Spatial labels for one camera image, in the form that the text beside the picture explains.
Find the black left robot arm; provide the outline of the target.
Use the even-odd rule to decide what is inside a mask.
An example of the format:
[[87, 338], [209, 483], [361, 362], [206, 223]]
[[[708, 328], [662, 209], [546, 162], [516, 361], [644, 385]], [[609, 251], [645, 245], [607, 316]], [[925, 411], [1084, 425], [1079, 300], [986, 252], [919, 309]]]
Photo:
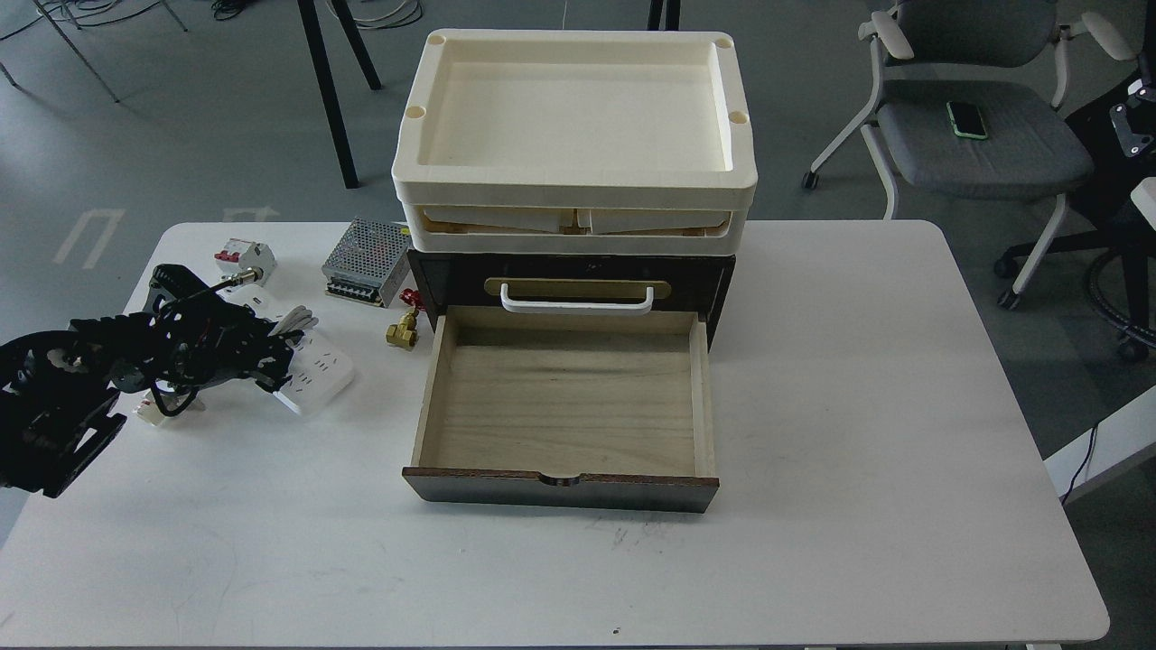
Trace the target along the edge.
[[317, 322], [303, 306], [265, 320], [181, 265], [156, 266], [149, 287], [140, 312], [3, 345], [3, 486], [58, 497], [126, 423], [112, 411], [119, 396], [147, 390], [175, 418], [202, 387], [237, 378], [272, 394], [289, 381], [292, 344]]

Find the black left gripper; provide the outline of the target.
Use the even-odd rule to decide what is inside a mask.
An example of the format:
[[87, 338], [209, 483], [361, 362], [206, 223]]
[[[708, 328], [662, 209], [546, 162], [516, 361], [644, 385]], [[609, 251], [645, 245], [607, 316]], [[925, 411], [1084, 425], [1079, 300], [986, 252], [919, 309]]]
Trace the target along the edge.
[[264, 272], [249, 267], [206, 285], [184, 265], [160, 264], [140, 312], [99, 320], [72, 320], [71, 330], [92, 346], [90, 365], [124, 394], [149, 390], [162, 415], [184, 412], [203, 387], [252, 379], [275, 394], [292, 378], [289, 361], [305, 330], [273, 334], [272, 322], [218, 291], [255, 283]]

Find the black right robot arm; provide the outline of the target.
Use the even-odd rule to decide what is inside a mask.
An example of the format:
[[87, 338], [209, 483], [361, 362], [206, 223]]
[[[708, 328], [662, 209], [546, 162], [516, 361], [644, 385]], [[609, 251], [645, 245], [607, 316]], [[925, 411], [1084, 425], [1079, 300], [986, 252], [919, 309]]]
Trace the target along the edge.
[[1070, 194], [1094, 223], [1091, 248], [1102, 251], [1083, 274], [1085, 300], [1122, 339], [1122, 359], [1144, 359], [1153, 350], [1153, 217], [1133, 192], [1153, 180], [1153, 81], [1134, 73], [1066, 123], [1094, 157], [1094, 176]]

